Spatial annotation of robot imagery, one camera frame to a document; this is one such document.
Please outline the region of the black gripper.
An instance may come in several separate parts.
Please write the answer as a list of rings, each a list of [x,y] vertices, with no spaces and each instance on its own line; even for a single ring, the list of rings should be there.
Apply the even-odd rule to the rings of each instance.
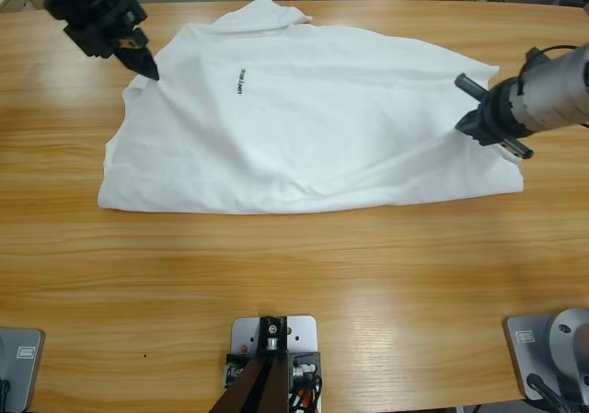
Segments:
[[[159,80],[148,38],[139,28],[146,13],[137,0],[44,0],[43,4],[66,23],[64,32],[86,55],[115,55],[134,73]]]
[[[514,115],[517,79],[509,78],[488,92],[481,103],[481,114],[472,110],[455,125],[455,129],[471,137],[481,146],[499,144],[512,155],[530,159],[534,151],[520,142],[532,134]]]

